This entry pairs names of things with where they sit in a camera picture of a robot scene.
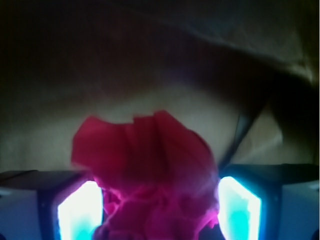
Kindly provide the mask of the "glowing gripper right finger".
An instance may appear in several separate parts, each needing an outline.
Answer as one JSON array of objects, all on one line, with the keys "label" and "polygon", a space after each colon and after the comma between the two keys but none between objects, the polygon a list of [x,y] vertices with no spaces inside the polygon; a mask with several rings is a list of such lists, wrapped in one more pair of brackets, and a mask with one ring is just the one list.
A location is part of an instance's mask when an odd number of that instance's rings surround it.
[{"label": "glowing gripper right finger", "polygon": [[231,164],[220,172],[219,227],[226,240],[318,240],[315,164]]}]

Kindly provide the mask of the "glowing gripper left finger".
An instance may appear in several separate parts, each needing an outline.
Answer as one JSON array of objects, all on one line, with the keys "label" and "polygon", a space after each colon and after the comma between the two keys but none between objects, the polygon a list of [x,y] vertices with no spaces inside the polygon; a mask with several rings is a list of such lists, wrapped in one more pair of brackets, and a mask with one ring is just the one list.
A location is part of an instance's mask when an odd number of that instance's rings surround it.
[{"label": "glowing gripper left finger", "polygon": [[2,240],[91,240],[103,223],[103,193],[86,171],[0,174]]}]

